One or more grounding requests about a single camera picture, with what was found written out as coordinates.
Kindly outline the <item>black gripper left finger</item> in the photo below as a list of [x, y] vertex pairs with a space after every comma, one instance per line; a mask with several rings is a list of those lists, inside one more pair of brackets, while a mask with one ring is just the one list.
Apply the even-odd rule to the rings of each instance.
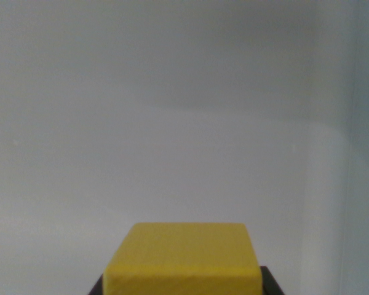
[[103, 295], [103, 275], [100, 276], [88, 295]]

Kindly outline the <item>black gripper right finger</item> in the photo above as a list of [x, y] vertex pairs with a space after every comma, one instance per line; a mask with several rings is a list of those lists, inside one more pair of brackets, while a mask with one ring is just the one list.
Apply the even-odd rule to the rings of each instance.
[[260, 269], [263, 279], [262, 295], [284, 295], [285, 293], [282, 291], [268, 267], [261, 266]]

